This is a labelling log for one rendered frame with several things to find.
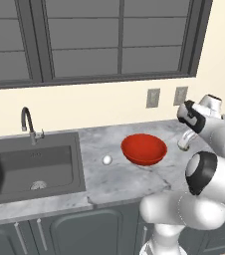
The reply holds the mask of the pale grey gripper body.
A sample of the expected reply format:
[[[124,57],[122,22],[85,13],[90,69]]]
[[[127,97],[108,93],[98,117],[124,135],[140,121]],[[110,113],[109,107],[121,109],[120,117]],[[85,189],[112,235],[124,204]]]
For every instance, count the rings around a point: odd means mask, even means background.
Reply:
[[[177,145],[178,147],[183,151],[188,151],[190,147],[190,143],[197,137],[197,133],[189,129],[187,130],[181,137],[181,139],[178,141]]]

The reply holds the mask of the red bowl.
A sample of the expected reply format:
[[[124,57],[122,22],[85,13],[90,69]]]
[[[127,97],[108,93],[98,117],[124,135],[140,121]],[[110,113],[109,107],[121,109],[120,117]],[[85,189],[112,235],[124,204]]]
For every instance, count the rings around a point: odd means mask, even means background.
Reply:
[[[167,154],[167,146],[159,137],[147,133],[127,136],[120,145],[123,155],[132,163],[150,166],[159,163]]]

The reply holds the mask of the dark grey sink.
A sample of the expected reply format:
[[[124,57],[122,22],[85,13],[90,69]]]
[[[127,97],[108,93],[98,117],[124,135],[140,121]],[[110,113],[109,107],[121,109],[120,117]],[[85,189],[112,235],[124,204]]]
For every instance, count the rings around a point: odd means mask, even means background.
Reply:
[[[79,135],[48,134],[0,139],[0,203],[86,189]]]

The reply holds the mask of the dark grey framed window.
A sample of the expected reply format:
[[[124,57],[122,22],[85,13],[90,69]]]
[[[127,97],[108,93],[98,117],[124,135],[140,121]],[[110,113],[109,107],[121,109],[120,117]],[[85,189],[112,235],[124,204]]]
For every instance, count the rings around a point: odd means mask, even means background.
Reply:
[[[213,0],[0,0],[0,90],[189,78]]]

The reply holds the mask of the dark grey tap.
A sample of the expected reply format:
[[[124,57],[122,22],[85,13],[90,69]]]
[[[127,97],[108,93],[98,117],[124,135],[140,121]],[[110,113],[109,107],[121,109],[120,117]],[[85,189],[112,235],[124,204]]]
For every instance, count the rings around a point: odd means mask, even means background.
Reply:
[[[29,132],[32,145],[35,145],[39,139],[42,139],[45,137],[45,134],[43,131],[41,131],[40,133],[35,132],[31,114],[27,107],[24,107],[21,112],[21,126],[22,126],[22,131]]]

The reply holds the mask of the grey wall outlet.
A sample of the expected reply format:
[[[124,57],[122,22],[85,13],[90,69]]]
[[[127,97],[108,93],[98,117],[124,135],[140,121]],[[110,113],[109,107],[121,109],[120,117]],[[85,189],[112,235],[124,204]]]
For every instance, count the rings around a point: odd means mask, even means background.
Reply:
[[[149,89],[147,91],[146,107],[157,108],[160,96],[160,89]]]
[[[186,99],[187,95],[187,87],[177,87],[175,90],[175,96],[174,96],[174,105],[180,106]]]

